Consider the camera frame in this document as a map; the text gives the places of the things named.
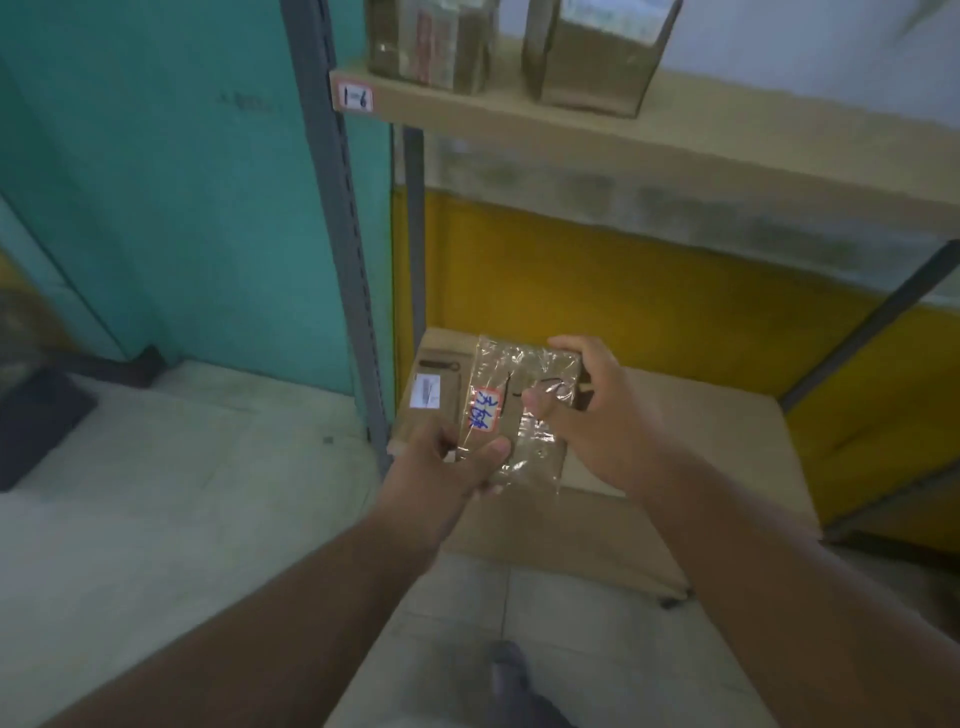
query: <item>hand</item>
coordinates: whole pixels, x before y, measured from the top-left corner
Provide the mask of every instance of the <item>hand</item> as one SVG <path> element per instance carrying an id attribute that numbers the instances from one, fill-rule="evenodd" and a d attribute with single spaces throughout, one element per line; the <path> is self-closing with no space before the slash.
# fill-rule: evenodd
<path id="1" fill-rule="evenodd" d="M 566 440 L 591 473 L 625 493 L 635 491 L 663 447 L 663 436 L 644 415 L 626 374 L 600 339 L 554 336 L 549 344 L 583 355 L 593 399 L 586 412 L 578 412 L 534 388 L 523 392 L 524 407 Z"/>
<path id="2" fill-rule="evenodd" d="M 420 426 L 387 473 L 369 518 L 388 528 L 402 546 L 432 556 L 457 524 L 470 498 L 510 455 L 498 437 L 470 457 L 445 463 L 457 428 L 440 418 Z"/>

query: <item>finger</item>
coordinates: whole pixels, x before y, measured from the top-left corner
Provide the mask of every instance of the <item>finger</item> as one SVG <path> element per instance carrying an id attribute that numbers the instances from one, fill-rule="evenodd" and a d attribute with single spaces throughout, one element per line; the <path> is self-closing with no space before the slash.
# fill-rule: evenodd
<path id="1" fill-rule="evenodd" d="M 434 415 L 414 430 L 410 444 L 418 448 L 432 449 L 443 457 L 451 448 L 456 447 L 458 434 L 456 425 Z"/>
<path id="2" fill-rule="evenodd" d="M 549 392 L 537 387 L 523 390 L 523 406 L 543 420 L 558 437 L 570 441 L 577 436 L 584 414 L 566 406 Z"/>
<path id="3" fill-rule="evenodd" d="M 496 469 L 510 457 L 511 447 L 510 440 L 498 437 L 452 466 L 462 474 L 468 493 L 479 488 L 487 478 L 496 473 Z"/>
<path id="4" fill-rule="evenodd" d="M 603 387 L 620 370 L 620 364 L 607 345 L 596 336 L 552 336 L 547 343 L 555 349 L 579 352 L 584 358 L 584 368 L 598 387 Z"/>

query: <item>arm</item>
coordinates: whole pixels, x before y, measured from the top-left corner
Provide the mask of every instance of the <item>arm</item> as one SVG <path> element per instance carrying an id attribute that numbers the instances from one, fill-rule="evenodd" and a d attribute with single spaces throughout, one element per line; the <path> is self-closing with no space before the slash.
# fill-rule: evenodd
<path id="1" fill-rule="evenodd" d="M 550 343 L 583 353 L 593 400 L 576 412 L 528 390 L 525 404 L 646 509 L 781 725 L 955 724 L 960 646 L 658 432 L 602 343 Z"/>
<path id="2" fill-rule="evenodd" d="M 362 521 L 48 725 L 320 726 L 400 599 L 433 562 L 504 439 L 444 463 L 452 425 L 425 426 Z"/>

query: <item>white tile floor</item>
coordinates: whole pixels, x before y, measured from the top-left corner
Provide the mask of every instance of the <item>white tile floor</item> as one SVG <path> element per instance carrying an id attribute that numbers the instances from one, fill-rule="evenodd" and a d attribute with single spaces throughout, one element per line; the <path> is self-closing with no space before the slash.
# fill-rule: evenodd
<path id="1" fill-rule="evenodd" d="M 0 725 L 32 726 L 356 520 L 351 398 L 188 362 L 98 409 L 0 497 Z M 773 725 L 699 605 L 442 555 L 331 726 L 479 726 L 486 650 L 520 643 L 581 728 Z"/>

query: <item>barcode sticker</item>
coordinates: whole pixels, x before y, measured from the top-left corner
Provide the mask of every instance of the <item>barcode sticker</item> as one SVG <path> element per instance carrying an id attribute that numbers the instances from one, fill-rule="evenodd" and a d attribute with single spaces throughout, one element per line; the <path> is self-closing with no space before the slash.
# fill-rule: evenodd
<path id="1" fill-rule="evenodd" d="M 494 432 L 499 419 L 500 390 L 477 387 L 473 393 L 473 406 L 470 408 L 470 427 Z"/>
<path id="2" fill-rule="evenodd" d="M 414 377 L 410 406 L 414 409 L 440 409 L 440 375 Z"/>
<path id="3" fill-rule="evenodd" d="M 363 84 L 348 84 L 341 81 L 337 86 L 341 109 L 373 113 L 373 89 Z"/>

